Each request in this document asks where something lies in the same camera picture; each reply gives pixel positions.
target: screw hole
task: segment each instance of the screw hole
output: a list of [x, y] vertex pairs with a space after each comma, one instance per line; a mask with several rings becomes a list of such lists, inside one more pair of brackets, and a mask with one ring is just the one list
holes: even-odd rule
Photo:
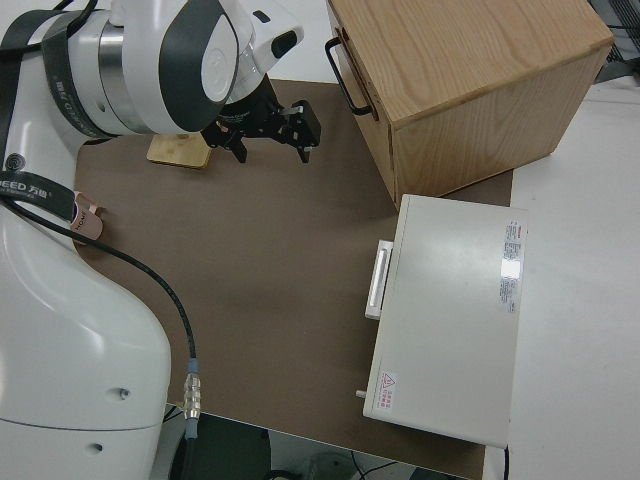
[[131, 390], [124, 387], [116, 387], [107, 390], [106, 397], [112, 402], [122, 402], [131, 396]]
[[99, 455], [104, 450], [104, 447], [99, 443], [92, 443], [85, 448], [88, 455]]

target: wooden box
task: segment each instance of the wooden box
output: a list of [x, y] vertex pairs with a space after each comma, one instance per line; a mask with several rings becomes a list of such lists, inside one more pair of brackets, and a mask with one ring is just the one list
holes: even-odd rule
[[328, 3], [346, 90], [372, 109], [356, 118], [397, 206], [549, 155], [612, 45], [586, 0]]

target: brown mat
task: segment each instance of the brown mat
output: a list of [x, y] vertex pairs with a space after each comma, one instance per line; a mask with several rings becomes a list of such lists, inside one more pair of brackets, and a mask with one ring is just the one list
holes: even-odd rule
[[[281, 102], [308, 99], [322, 123], [309, 165], [269, 140], [246, 142], [246, 165], [216, 150], [200, 171], [147, 161], [148, 136], [85, 147], [77, 188], [106, 207], [103, 240], [181, 296], [205, 411], [481, 478], [484, 447], [362, 416], [354, 393], [366, 389], [377, 329], [364, 308], [377, 241], [393, 240], [397, 212], [338, 87], [275, 83]], [[508, 204], [510, 180], [453, 197]], [[173, 305], [128, 265], [80, 252], [160, 319], [173, 350], [169, 401], [179, 401], [187, 350]]]

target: cable connector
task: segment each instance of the cable connector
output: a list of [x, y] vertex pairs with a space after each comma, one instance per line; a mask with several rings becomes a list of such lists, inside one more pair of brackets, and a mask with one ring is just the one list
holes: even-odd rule
[[200, 395], [200, 376], [197, 373], [188, 373], [184, 382], [184, 418], [200, 418], [201, 395]]
[[184, 382], [184, 418], [186, 420], [184, 438], [187, 440], [198, 438], [198, 419], [202, 412], [197, 360], [194, 363], [195, 368], [192, 368], [192, 362], [189, 362], [190, 371]]

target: metal connector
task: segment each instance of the metal connector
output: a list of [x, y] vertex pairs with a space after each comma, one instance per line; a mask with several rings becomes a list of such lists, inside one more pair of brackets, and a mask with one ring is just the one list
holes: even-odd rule
[[197, 373], [187, 374], [184, 382], [184, 418], [200, 418], [200, 376]]

